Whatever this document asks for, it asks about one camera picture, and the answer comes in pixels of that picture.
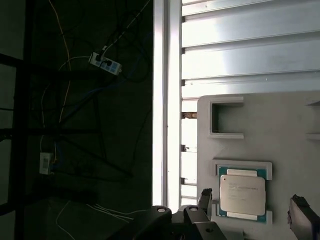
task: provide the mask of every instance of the black metal bar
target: black metal bar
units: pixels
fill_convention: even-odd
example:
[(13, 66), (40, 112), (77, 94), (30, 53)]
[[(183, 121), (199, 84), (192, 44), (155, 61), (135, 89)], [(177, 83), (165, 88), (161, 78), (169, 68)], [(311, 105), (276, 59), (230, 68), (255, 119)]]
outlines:
[(29, 135), (29, 136), (42, 136), (42, 135), (71, 135), (71, 134), (97, 134), (97, 129), (57, 129), (57, 128), (27, 128), (24, 132), (16, 128), (3, 128), (0, 129), (0, 135)]
[(111, 163), (111, 162), (106, 161), (103, 157), (101, 157), (101, 156), (99, 156), (99, 155), (97, 155), (97, 154), (95, 154), (95, 153), (93, 153), (93, 152), (85, 149), (84, 147), (80, 146), (79, 144), (77, 144), (77, 143), (69, 140), (69, 139), (66, 138), (65, 136), (61, 136), (61, 137), (60, 137), (60, 140), (65, 141), (65, 142), (67, 142), (67, 143), (70, 144), (70, 145), (73, 145), (74, 147), (76, 147), (76, 148), (79, 149), (80, 151), (83, 151), (84, 153), (92, 156), (93, 158), (96, 158), (96, 159), (102, 161), (104, 164), (108, 165), (109, 167), (111, 167), (111, 168), (113, 168), (113, 169), (115, 169), (115, 170), (117, 170), (117, 171), (119, 171), (119, 172), (121, 172), (121, 173), (129, 176), (129, 177), (132, 177), (132, 173), (131, 173), (131, 172), (129, 172), (129, 171), (127, 171), (127, 170), (124, 170), (124, 169), (122, 169), (121, 167), (119, 167), (119, 166), (117, 166), (117, 165), (115, 165), (115, 164), (113, 164), (113, 163)]
[(17, 68), (17, 67), (21, 67), (24, 64), (24, 61), (21, 59), (0, 53), (0, 64)]
[(209, 222), (206, 213), (197, 205), (189, 205), (183, 210), (184, 220), (190, 224), (197, 222)]
[[(25, 1), (23, 62), (14, 62), (19, 66), (15, 73), (13, 128), (24, 133), (29, 124), (29, 99), (32, 59), (32, 35), (34, 25), (34, 0)], [(13, 135), (11, 140), (11, 159), (9, 172), (8, 203), (15, 204), (14, 240), (25, 238), (25, 195), (26, 195), (26, 165), (28, 153), (28, 136)]]
[(31, 64), (30, 60), (21, 60), (13, 56), (0, 53), (0, 65), (6, 65), (13, 68), (24, 68), (26, 71), (39, 75), (57, 74), (58, 71), (44, 66)]
[(23, 134), (13, 134), (11, 140), (11, 160), (9, 171), (8, 203), (16, 205), (14, 239), (24, 239), (26, 161), (28, 135), (24, 134), (29, 120), (30, 75), (24, 67), (17, 68), (15, 76), (13, 128)]

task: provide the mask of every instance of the electrical cable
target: electrical cable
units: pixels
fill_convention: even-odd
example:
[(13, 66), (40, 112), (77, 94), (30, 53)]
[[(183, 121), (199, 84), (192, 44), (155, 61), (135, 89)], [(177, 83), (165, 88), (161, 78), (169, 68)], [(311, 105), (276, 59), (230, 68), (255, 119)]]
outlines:
[(130, 164), (130, 170), (132, 171), (132, 168), (134, 167), (135, 163), (136, 163), (136, 157), (137, 157), (137, 149), (138, 149), (138, 143), (139, 143), (139, 140), (140, 140), (140, 137), (141, 137), (141, 134), (142, 134), (142, 131), (143, 129), (145, 128), (145, 125), (147, 123), (147, 120), (148, 120), (148, 117), (149, 117), (149, 114), (152, 113), (152, 107), (149, 109), (149, 111), (146, 113), (145, 117), (144, 117), (144, 120), (143, 120), (143, 123), (140, 127), (140, 130), (137, 134), (137, 137), (136, 137), (136, 141), (135, 141), (135, 144), (134, 144), (134, 148), (133, 148), (133, 153), (132, 153), (132, 162)]
[(127, 220), (125, 220), (125, 219), (123, 219), (123, 218), (121, 218), (121, 217), (118, 217), (118, 216), (116, 216), (116, 215), (114, 215), (114, 214), (111, 214), (111, 213), (109, 213), (109, 212), (107, 212), (107, 211), (103, 211), (103, 210), (97, 209), (97, 208), (95, 208), (95, 207), (93, 207), (93, 206), (90, 206), (89, 204), (87, 204), (87, 206), (88, 206), (89, 208), (93, 209), (93, 210), (96, 210), (96, 211), (98, 211), (98, 212), (101, 212), (101, 213), (110, 215), (110, 216), (112, 216), (112, 217), (114, 217), (114, 218), (116, 218), (116, 219), (119, 219), (119, 220), (122, 220), (122, 221), (124, 221), (124, 222), (126, 222), (126, 223), (129, 223)]
[(137, 211), (132, 211), (132, 212), (121, 212), (121, 211), (116, 211), (116, 210), (113, 210), (113, 209), (105, 208), (103, 206), (100, 206), (99, 204), (95, 204), (95, 205), (98, 206), (100, 209), (103, 209), (103, 210), (106, 210), (106, 211), (111, 211), (111, 212), (114, 212), (114, 213), (117, 213), (117, 214), (122, 214), (122, 215), (131, 215), (131, 214), (141, 213), (141, 212), (145, 212), (146, 211), (146, 210), (137, 210)]
[[(149, 39), (149, 37), (150, 37), (150, 33), (147, 34), (147, 36), (144, 38), (144, 41), (143, 41), (143, 42), (145, 43), (145, 42)], [(96, 89), (93, 89), (93, 90), (87, 92), (80, 102), (82, 102), (82, 101), (84, 101), (85, 99), (87, 99), (87, 98), (88, 98), (91, 94), (93, 94), (93, 93), (99, 93), (99, 92), (101, 92), (101, 91), (103, 91), (103, 90), (112, 89), (112, 88), (117, 88), (118, 86), (120, 86), (120, 85), (122, 85), (124, 82), (126, 82), (128, 79), (130, 79), (130, 77), (133, 75), (133, 73), (134, 73), (134, 72), (136, 71), (136, 69), (137, 69), (137, 66), (138, 66), (138, 64), (139, 64), (139, 62), (140, 62), (140, 60), (141, 60), (141, 58), (142, 58), (141, 55), (142, 55), (142, 53), (140, 53), (140, 55), (138, 56), (135, 64), (132, 66), (132, 68), (131, 68), (131, 70), (130, 70), (130, 72), (129, 72), (129, 74), (128, 74), (128, 76), (127, 76), (126, 78), (123, 78), (121, 81), (119, 81), (119, 82), (117, 82), (117, 83), (115, 83), (115, 84), (110, 84), (110, 85), (108, 85), (108, 86), (106, 86), (106, 87), (99, 87), (99, 88), (96, 88)], [(79, 106), (77, 105), (77, 106), (76, 106), (72, 111), (70, 111), (70, 113), (68, 113), (65, 117), (67, 118), (68, 116), (70, 116), (71, 114), (73, 114), (74, 112), (76, 112), (76, 111), (78, 110), (78, 108), (79, 108)]]
[[(128, 29), (130, 26), (131, 26), (131, 24), (133, 24), (134, 23), (134, 21), (137, 19), (137, 17), (143, 12), (143, 10), (146, 8), (146, 6), (150, 3), (150, 1), (151, 0), (148, 0), (145, 4), (144, 4), (144, 6), (142, 7), (142, 9), (140, 10), (140, 12), (137, 14), (137, 16), (128, 24), (128, 26), (126, 27), (126, 29)], [(117, 42), (117, 41), (119, 41), (119, 39), (125, 34), (125, 32), (126, 31), (123, 31), (121, 34), (120, 34), (120, 36), (111, 44), (111, 45), (109, 45), (109, 46), (104, 46), (103, 48), (102, 48), (102, 51), (103, 51), (103, 53), (102, 53), (102, 56), (104, 56), (105, 54), (106, 54), (106, 52)]]
[[(69, 70), (71, 71), (71, 63), (70, 63), (70, 54), (69, 54), (69, 49), (68, 49), (68, 45), (67, 45), (67, 42), (66, 42), (66, 38), (65, 38), (65, 35), (64, 35), (64, 31), (61, 27), (61, 24), (60, 24), (60, 20), (59, 20), (59, 16), (58, 16), (58, 13), (55, 9), (55, 6), (52, 4), (51, 0), (48, 0), (51, 7), (52, 7), (52, 10), (54, 11), (55, 13), (55, 16), (56, 16), (56, 20), (57, 20), (57, 23), (59, 25), (59, 29), (60, 29), (60, 32), (61, 32), (61, 35), (62, 35), (62, 38), (63, 38), (63, 42), (64, 42), (64, 46), (65, 46), (65, 50), (66, 50), (66, 53), (67, 53), (67, 62), (68, 62), (68, 66), (69, 66)], [(67, 101), (67, 97), (68, 97), (68, 93), (69, 93), (69, 89), (70, 89), (70, 84), (71, 84), (71, 81), (69, 80), (68, 82), (68, 86), (67, 86), (67, 89), (66, 89), (66, 92), (65, 92), (65, 97), (64, 97), (64, 101), (63, 101), (63, 105), (66, 104), (66, 101)], [(61, 122), (61, 119), (62, 119), (62, 115), (64, 113), (64, 107), (62, 107), (61, 109), (61, 113), (60, 113), (60, 118), (59, 118), (59, 122)], [(57, 160), (57, 146), (56, 146), (56, 143), (54, 143), (54, 158), (53, 158), (53, 163), (55, 163)]]
[(65, 230), (62, 226), (59, 225), (58, 220), (60, 215), (62, 214), (62, 212), (66, 209), (67, 205), (70, 203), (70, 201), (68, 201), (64, 207), (61, 209), (61, 211), (59, 212), (58, 216), (55, 219), (55, 224), (62, 230), (64, 231), (66, 234), (68, 234), (70, 236), (70, 238), (72, 238), (73, 240), (76, 240), (67, 230)]
[(61, 67), (59, 67), (59, 71), (71, 60), (74, 60), (74, 59), (89, 59), (89, 58), (90, 58), (90, 56), (74, 56), (74, 57), (71, 57), (64, 64), (62, 64)]

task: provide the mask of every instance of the blue cable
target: blue cable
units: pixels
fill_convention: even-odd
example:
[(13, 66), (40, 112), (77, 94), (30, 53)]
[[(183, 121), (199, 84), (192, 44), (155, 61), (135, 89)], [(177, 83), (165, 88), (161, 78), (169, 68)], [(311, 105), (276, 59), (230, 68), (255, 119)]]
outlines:
[[(147, 40), (149, 39), (150, 36), (152, 36), (152, 32), (149, 32), (143, 39), (142, 41), (142, 45), (146, 44)], [(143, 56), (143, 53), (145, 53), (144, 49), (143, 48), (140, 48), (140, 54), (135, 62), (135, 64), (133, 64), (132, 68), (131, 68), (131, 71), (129, 72), (127, 78), (123, 78), (121, 77), (121, 75), (119, 76), (119, 78), (122, 78), (122, 80), (120, 82), (117, 82), (115, 84), (111, 84), (109, 86), (105, 86), (105, 87), (99, 87), (99, 88), (96, 88), (96, 89), (93, 89), (89, 92), (87, 92), (85, 94), (85, 96), (82, 98), (81, 102), (83, 100), (85, 100), (88, 96), (90, 96), (92, 93), (95, 93), (95, 92), (98, 92), (98, 91), (102, 91), (102, 90), (106, 90), (106, 89), (113, 89), (113, 88), (116, 88), (118, 86), (120, 86), (121, 84), (125, 83), (128, 79), (130, 79), (132, 77), (132, 75), (134, 74), (134, 72), (136, 71), (137, 67), (138, 67), (138, 64)], [(71, 114), (73, 114), (75, 111), (77, 111), (79, 108), (79, 105), (75, 106), (73, 110), (71, 110), (65, 117), (67, 118), (68, 116), (70, 116)]]
[(54, 142), (55, 146), (56, 146), (56, 151), (58, 152), (59, 154), (59, 163), (58, 164), (53, 164), (52, 165), (52, 169), (57, 169), (59, 167), (61, 167), (61, 165), (63, 164), (65, 158), (64, 158), (64, 155), (61, 151), (61, 148), (59, 146), (59, 144), (57, 142)]

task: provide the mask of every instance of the dark wall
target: dark wall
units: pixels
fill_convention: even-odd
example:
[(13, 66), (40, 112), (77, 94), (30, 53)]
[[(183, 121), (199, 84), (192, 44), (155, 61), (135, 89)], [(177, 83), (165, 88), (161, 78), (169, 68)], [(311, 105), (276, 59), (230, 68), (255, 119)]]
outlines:
[[(62, 28), (66, 30), (70, 57), (89, 56), (92, 51), (99, 51), (116, 29), (117, 15), (120, 19), (125, 11), (129, 12), (127, 19), (124, 19), (125, 23), (129, 23), (146, 0), (128, 0), (127, 6), (125, 0), (116, 2), (118, 13), (115, 10), (115, 1), (112, 0), (55, 1), (54, 5)], [(104, 148), (107, 160), (132, 172), (133, 177), (124, 180), (122, 173), (61, 142), (59, 148), (63, 153), (63, 163), (57, 170), (105, 180), (92, 180), (58, 172), (49, 179), (55, 187), (74, 191), (91, 190), (97, 193), (98, 204), (122, 212), (149, 208), (152, 196), (153, 1), (144, 9), (138, 21), (138, 25), (134, 23), (132, 29), (121, 38), (119, 46), (112, 47), (106, 55), (122, 64), (125, 75), (128, 75), (133, 66), (136, 66), (132, 79), (118, 85), (122, 79), (113, 79), (113, 76), (107, 72), (102, 72), (103, 76), (100, 78), (71, 77), (67, 98), (67, 103), (74, 103), (88, 91), (107, 84), (111, 80), (114, 81), (113, 84), (116, 84), (116, 87), (106, 89), (98, 95)], [(137, 63), (141, 51), (145, 53)], [(33, 61), (58, 69), (66, 59), (66, 49), (59, 34), (56, 17), (47, 1), (40, 1), (36, 6)], [(97, 67), (88, 65), (85, 58), (73, 60), (71, 69), (99, 71)], [(48, 79), (37, 78), (34, 82), (43, 90), (48, 84)], [(68, 81), (61, 84), (62, 100), (67, 85)], [(34, 94), (36, 97), (42, 93), (43, 91), (38, 91)], [(44, 108), (54, 105), (56, 93), (56, 89), (50, 89), (46, 93), (43, 101)], [(39, 104), (39, 101), (35, 102), (35, 108), (40, 107)], [(72, 109), (73, 107), (65, 108), (65, 114)], [(47, 124), (54, 123), (54, 116), (54, 112), (45, 114)], [(39, 120), (41, 116), (36, 114), (30, 118), (31, 125), (39, 124), (35, 118)], [(64, 128), (89, 129), (95, 126), (94, 108), (92, 102), (89, 102), (64, 125)], [(96, 135), (72, 135), (69, 138), (89, 151), (100, 154)], [(30, 192), (35, 183), (41, 182), (38, 176), (39, 141), (40, 138), (35, 137), (31, 138), (29, 143), (27, 186)], [(46, 137), (43, 140), (42, 149), (45, 152), (53, 152), (54, 140)], [(27, 239), (71, 239), (56, 225), (56, 217), (67, 201), (51, 197), (30, 206), (27, 209)], [(83, 203), (72, 201), (62, 212), (59, 224), (77, 240), (103, 240), (125, 222), (95, 211)]]

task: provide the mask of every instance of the power strip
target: power strip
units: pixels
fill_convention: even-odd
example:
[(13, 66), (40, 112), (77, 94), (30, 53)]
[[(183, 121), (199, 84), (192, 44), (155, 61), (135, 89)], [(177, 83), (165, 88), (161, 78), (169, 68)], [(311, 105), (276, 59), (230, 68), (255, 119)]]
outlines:
[(114, 75), (119, 75), (119, 73), (121, 73), (122, 65), (120, 63), (104, 56), (102, 56), (101, 60), (98, 61), (98, 55), (98, 53), (93, 52), (89, 58), (89, 63)]
[(52, 153), (40, 152), (40, 166), (39, 166), (40, 174), (50, 175), (53, 156), (54, 155)]

